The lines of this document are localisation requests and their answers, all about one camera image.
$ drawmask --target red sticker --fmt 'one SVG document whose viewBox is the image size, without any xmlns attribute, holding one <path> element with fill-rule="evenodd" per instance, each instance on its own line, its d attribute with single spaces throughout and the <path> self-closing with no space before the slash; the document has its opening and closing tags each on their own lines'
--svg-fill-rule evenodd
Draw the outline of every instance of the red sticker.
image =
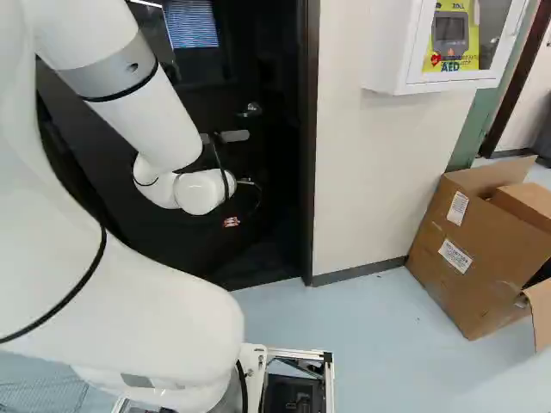
<svg viewBox="0 0 551 413">
<path fill-rule="evenodd" d="M 232 228 L 233 226 L 239 226 L 239 224 L 241 224 L 241 221 L 239 221 L 238 217 L 224 219 L 224 228 Z"/>
<path fill-rule="evenodd" d="M 433 66 L 438 65 L 441 60 L 442 60 L 442 55 L 440 53 L 433 54 L 430 57 L 430 62 L 432 63 Z"/>
</svg>

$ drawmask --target white label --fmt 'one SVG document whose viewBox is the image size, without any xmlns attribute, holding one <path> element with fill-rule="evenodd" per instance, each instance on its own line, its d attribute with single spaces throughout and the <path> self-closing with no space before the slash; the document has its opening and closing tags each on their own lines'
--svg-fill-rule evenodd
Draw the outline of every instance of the white label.
<svg viewBox="0 0 551 413">
<path fill-rule="evenodd" d="M 463 217 L 467 211 L 468 197 L 457 191 L 454 195 L 454 200 L 451 201 L 451 206 L 448 211 L 448 221 L 453 222 L 454 224 L 461 226 L 463 222 Z"/>
<path fill-rule="evenodd" d="M 463 253 L 459 248 L 453 245 L 448 239 L 445 239 L 438 254 L 444 257 L 457 271 L 465 274 L 471 266 L 473 260 Z"/>
</svg>

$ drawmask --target yellow aed device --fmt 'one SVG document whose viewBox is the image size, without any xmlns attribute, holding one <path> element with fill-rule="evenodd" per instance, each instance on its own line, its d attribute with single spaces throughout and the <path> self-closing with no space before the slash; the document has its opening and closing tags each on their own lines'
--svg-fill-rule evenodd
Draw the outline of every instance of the yellow aed device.
<svg viewBox="0 0 551 413">
<path fill-rule="evenodd" d="M 478 0 L 436 3 L 423 73 L 479 69 Z"/>
</svg>

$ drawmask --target white wall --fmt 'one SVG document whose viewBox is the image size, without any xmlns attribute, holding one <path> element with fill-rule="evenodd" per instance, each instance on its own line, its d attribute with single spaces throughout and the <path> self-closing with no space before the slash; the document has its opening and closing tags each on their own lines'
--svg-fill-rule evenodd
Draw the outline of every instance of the white wall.
<svg viewBox="0 0 551 413">
<path fill-rule="evenodd" d="M 474 98 L 362 90 L 374 1 L 321 0 L 314 274 L 407 253 Z"/>
<path fill-rule="evenodd" d="M 550 37 L 551 26 L 545 33 L 534 65 L 501 135 L 496 151 L 528 148 L 539 132 L 542 117 L 546 115 L 548 96 L 551 93 L 551 71 L 549 70 L 551 47 L 547 47 Z"/>
</svg>

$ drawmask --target green door frame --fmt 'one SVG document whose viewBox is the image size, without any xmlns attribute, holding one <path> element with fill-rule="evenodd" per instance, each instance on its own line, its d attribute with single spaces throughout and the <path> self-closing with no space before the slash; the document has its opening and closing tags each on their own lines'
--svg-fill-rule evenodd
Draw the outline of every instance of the green door frame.
<svg viewBox="0 0 551 413">
<path fill-rule="evenodd" d="M 517 68 L 518 60 L 524 49 L 524 44 L 528 38 L 540 1 L 530 0 L 529 2 L 517 41 L 515 42 L 499 86 L 494 89 L 478 89 L 476 91 L 454 151 L 449 159 L 447 171 L 464 170 L 470 168 L 473 164 L 484 137 L 492 127 L 501 101 Z"/>
</svg>

